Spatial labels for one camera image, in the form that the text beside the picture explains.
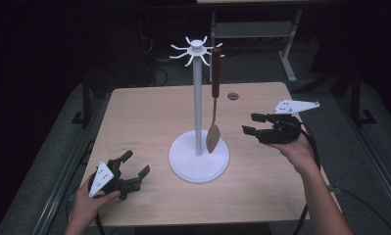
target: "wooden table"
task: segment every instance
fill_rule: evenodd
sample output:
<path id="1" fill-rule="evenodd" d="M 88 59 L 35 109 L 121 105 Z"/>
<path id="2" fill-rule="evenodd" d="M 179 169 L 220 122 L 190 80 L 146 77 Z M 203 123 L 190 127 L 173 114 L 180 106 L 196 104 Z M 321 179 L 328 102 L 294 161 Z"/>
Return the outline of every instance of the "wooden table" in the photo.
<path id="1" fill-rule="evenodd" d="M 211 85 L 203 89 L 203 129 L 212 122 Z M 239 99 L 231 101 L 227 94 Z M 100 212 L 107 226 L 178 225 L 298 219 L 305 204 L 303 184 L 293 166 L 241 125 L 270 128 L 251 121 L 251 113 L 271 114 L 281 98 L 290 99 L 279 82 L 222 84 L 216 124 L 230 153 L 225 172 L 208 183 L 189 183 L 169 164 L 173 141 L 194 127 L 192 86 L 126 88 L 113 92 L 84 179 L 96 166 L 134 155 L 122 164 L 122 178 L 151 172 L 141 191 L 114 200 Z"/>

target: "spatula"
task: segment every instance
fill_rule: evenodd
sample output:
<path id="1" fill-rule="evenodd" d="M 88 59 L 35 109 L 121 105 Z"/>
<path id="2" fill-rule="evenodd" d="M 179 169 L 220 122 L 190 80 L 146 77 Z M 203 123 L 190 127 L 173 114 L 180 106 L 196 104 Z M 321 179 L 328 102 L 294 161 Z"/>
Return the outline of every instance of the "spatula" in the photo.
<path id="1" fill-rule="evenodd" d="M 216 113 L 217 113 L 217 98 L 220 95 L 220 48 L 213 48 L 213 58 L 211 62 L 212 66 L 212 83 L 213 83 L 213 98 L 214 98 L 214 112 L 213 112 L 213 123 L 207 134 L 207 149 L 211 154 L 216 148 L 220 140 L 220 130 L 216 126 Z"/>

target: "hand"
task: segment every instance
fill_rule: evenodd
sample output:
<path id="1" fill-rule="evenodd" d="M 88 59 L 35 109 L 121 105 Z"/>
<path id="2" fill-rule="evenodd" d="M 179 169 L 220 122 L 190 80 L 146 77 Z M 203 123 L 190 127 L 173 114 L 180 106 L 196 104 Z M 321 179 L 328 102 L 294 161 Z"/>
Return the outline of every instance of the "hand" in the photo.
<path id="1" fill-rule="evenodd" d="M 278 149 L 295 167 L 299 174 L 308 170 L 313 170 L 315 167 L 318 168 L 314 160 L 311 145 L 303 134 L 301 134 L 296 141 L 289 144 L 266 145 Z"/>
<path id="2" fill-rule="evenodd" d="M 88 197 L 89 180 L 90 177 L 88 177 L 78 191 L 76 191 L 73 211 L 67 226 L 66 234 L 83 234 L 85 229 L 94 220 L 98 211 L 121 194 L 120 191 L 115 191 L 107 195 L 99 195 L 95 198 L 90 198 Z"/>

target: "dark background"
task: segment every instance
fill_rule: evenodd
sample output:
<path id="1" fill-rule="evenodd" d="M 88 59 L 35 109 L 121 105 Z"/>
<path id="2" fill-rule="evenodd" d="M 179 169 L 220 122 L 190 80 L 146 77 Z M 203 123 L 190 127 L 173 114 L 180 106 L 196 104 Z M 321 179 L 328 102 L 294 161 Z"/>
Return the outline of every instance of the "dark background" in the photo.
<path id="1" fill-rule="evenodd" d="M 141 23 L 140 13 L 67 11 L 89 3 L 0 1 L 0 221 L 59 111 L 85 76 L 96 95 L 150 85 L 146 69 L 151 62 L 142 53 L 141 33 L 155 37 L 161 48 L 190 33 L 209 34 L 205 12 L 190 13 L 205 19 L 195 25 L 182 12 L 168 18 L 154 13 Z M 177 29 L 165 31 L 171 24 Z M 350 65 L 391 113 L 391 2 L 305 10 L 298 37 L 320 41 L 315 71 Z"/>

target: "wire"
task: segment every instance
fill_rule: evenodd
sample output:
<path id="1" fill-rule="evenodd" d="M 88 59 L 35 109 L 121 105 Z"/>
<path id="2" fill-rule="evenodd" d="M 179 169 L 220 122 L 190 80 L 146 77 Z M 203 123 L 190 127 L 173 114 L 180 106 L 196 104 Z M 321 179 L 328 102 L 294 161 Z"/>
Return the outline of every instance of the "wire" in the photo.
<path id="1" fill-rule="evenodd" d="M 114 66 L 111 62 L 109 62 L 104 56 L 100 55 L 97 51 L 95 51 L 90 45 L 88 45 L 87 42 L 85 42 L 84 40 L 82 40 L 81 38 L 79 39 L 83 45 L 85 45 L 86 48 L 88 48 L 96 57 L 97 59 L 99 59 L 101 62 L 103 62 L 106 66 L 108 66 L 113 72 L 116 72 L 116 73 L 119 73 L 119 74 L 122 74 L 122 72 L 116 67 Z M 128 80 L 132 80 L 132 78 L 130 76 L 126 76 L 124 75 L 126 79 Z"/>
<path id="2" fill-rule="evenodd" d="M 98 228 L 98 231 L 100 231 L 100 234 L 101 235 L 106 235 L 106 233 L 104 232 L 103 225 L 101 224 L 100 213 L 99 212 L 97 213 L 97 215 L 95 215 L 95 222 L 97 223 L 97 228 Z"/>
<path id="3" fill-rule="evenodd" d="M 110 233 L 111 235 L 113 235 L 113 234 L 115 234 L 116 233 L 116 231 L 118 230 L 119 228 L 118 227 L 116 227 L 113 231 L 112 231 L 112 233 Z"/>
<path id="4" fill-rule="evenodd" d="M 302 128 L 294 125 L 293 123 L 290 123 L 290 122 L 281 122 L 283 124 L 287 124 L 287 125 L 290 125 L 290 126 L 293 126 L 297 129 L 300 129 L 301 130 L 301 133 L 305 135 L 305 137 L 307 138 L 307 140 L 309 141 L 309 143 L 311 144 L 311 148 L 312 148 L 312 151 L 313 151 L 313 154 L 314 154 L 314 160 L 318 166 L 318 168 L 320 169 L 320 159 L 319 159 L 319 155 L 318 155 L 318 148 L 317 148 L 317 143 L 315 141 L 315 138 L 314 138 L 314 135 L 311 131 L 311 129 L 306 126 L 304 123 L 301 122 L 302 125 L 304 125 L 307 129 L 308 132 L 306 132 L 305 130 L 303 130 Z M 370 209 L 373 213 L 375 213 L 390 229 L 391 229 L 391 224 L 378 212 L 376 211 L 372 206 L 370 206 L 367 202 L 365 202 L 362 198 L 358 197 L 357 195 L 351 193 L 350 191 L 348 190 L 345 190 L 345 189 L 342 189 L 340 187 L 337 187 L 337 186 L 334 186 L 334 185 L 331 185 L 332 187 L 334 188 L 337 188 L 340 190 L 341 193 L 344 193 L 344 194 L 347 194 L 351 197 L 353 197 L 354 199 L 356 199 L 358 202 L 360 202 L 361 204 L 363 204 L 364 206 L 366 206 L 368 209 Z M 298 222 L 298 225 L 296 226 L 296 229 L 295 231 L 293 232 L 294 235 L 297 235 L 299 234 L 299 232 L 301 231 L 302 227 L 303 227 L 303 224 L 305 222 L 305 218 L 306 218 L 306 215 L 308 213 L 308 205 L 305 205 L 305 207 L 303 208 L 302 210 L 302 214 L 299 218 L 299 222 Z"/>
<path id="5" fill-rule="evenodd" d="M 366 201 L 364 201 L 362 198 L 358 197 L 357 195 L 351 193 L 350 191 L 346 190 L 346 189 L 343 189 L 343 188 L 340 188 L 340 187 L 337 187 L 335 185 L 330 185 L 336 189 L 339 189 L 341 193 L 344 193 L 344 194 L 347 194 L 349 196 L 351 196 L 352 198 L 354 198 L 355 200 L 357 200 L 358 202 L 360 202 L 361 204 L 363 204 L 364 206 L 366 206 L 368 209 L 370 209 L 373 213 L 375 213 L 390 229 L 391 229 L 391 224 L 378 212 L 376 211 L 372 206 L 370 206 Z"/>
<path id="6" fill-rule="evenodd" d="M 153 41 L 152 41 L 152 39 L 150 39 L 150 37 L 145 37 L 145 36 L 140 36 L 140 39 L 146 39 L 146 40 L 148 40 L 150 42 L 150 47 L 149 47 L 149 49 L 147 49 L 147 52 L 150 52 L 152 50 L 152 48 L 153 48 Z"/>
<path id="7" fill-rule="evenodd" d="M 166 76 L 165 81 L 161 85 L 158 84 L 158 81 L 156 80 L 156 77 L 154 76 L 153 80 L 155 82 L 155 86 L 164 86 L 168 82 L 168 79 L 169 79 L 168 73 L 165 70 L 162 70 L 160 68 L 155 68 L 155 70 L 163 72 Z"/>

